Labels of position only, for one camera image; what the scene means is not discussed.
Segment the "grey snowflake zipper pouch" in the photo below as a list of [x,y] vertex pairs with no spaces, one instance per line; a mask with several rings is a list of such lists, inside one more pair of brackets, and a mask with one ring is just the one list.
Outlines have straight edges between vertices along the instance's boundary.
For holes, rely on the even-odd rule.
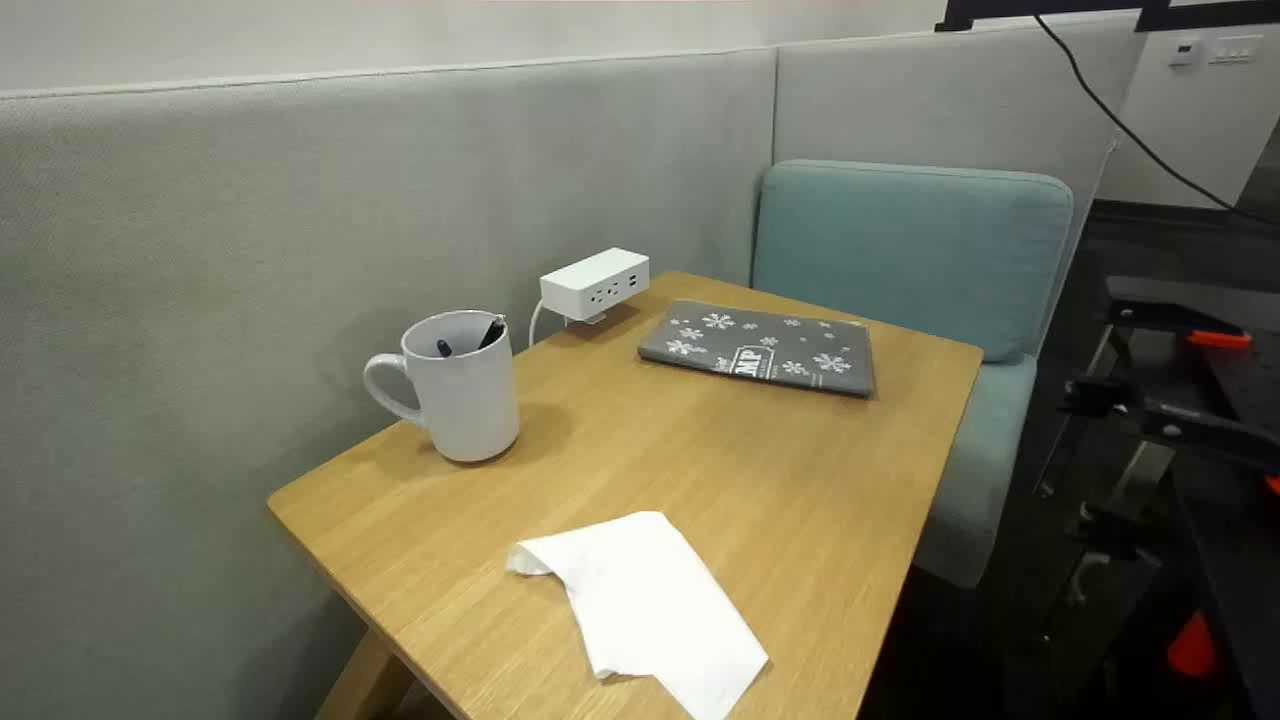
[[876,392],[872,340],[861,325],[846,321],[674,302],[642,340],[642,357],[674,366],[835,394]]

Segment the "white ceramic mug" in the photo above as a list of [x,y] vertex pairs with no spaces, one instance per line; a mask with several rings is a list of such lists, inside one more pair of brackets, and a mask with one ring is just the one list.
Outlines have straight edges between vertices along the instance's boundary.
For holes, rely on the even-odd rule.
[[511,332],[488,308],[418,321],[398,350],[365,364],[365,386],[452,462],[496,459],[522,434]]

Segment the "white paper napkin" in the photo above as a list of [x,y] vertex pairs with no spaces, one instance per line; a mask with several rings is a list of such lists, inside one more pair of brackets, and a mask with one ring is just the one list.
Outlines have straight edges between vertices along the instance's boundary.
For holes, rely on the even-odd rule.
[[598,681],[647,676],[688,720],[730,720],[768,651],[665,513],[516,541],[511,576],[555,576]]

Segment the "teal upholstered bench seat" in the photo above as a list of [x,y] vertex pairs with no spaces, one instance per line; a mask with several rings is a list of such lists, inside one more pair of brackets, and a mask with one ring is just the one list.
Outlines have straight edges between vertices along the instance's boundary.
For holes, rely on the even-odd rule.
[[751,283],[983,350],[915,563],[979,589],[1071,257],[1071,187],[1041,173],[781,158]]

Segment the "orange cone shaped part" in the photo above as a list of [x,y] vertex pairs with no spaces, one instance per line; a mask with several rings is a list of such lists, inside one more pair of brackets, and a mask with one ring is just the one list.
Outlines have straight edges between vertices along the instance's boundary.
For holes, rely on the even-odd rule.
[[1163,651],[1170,667],[1186,681],[1210,681],[1222,665],[1206,613],[1194,613]]

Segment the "black metal equipment frame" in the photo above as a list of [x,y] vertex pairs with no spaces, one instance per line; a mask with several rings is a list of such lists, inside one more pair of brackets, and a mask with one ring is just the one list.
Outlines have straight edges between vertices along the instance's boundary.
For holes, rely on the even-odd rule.
[[[1197,328],[1253,348],[1194,348]],[[1092,359],[1056,392],[1037,473],[1056,561],[1010,673],[1015,712],[1280,720],[1276,328],[1276,292],[1106,283]],[[1163,658],[1194,613],[1222,654],[1210,681]]]

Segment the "white wall switch plate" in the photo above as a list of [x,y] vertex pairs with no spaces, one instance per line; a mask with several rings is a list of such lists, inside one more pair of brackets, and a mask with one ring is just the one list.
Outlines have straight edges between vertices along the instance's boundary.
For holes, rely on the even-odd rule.
[[1261,35],[1179,35],[1174,44],[1170,67],[1253,64],[1261,44]]

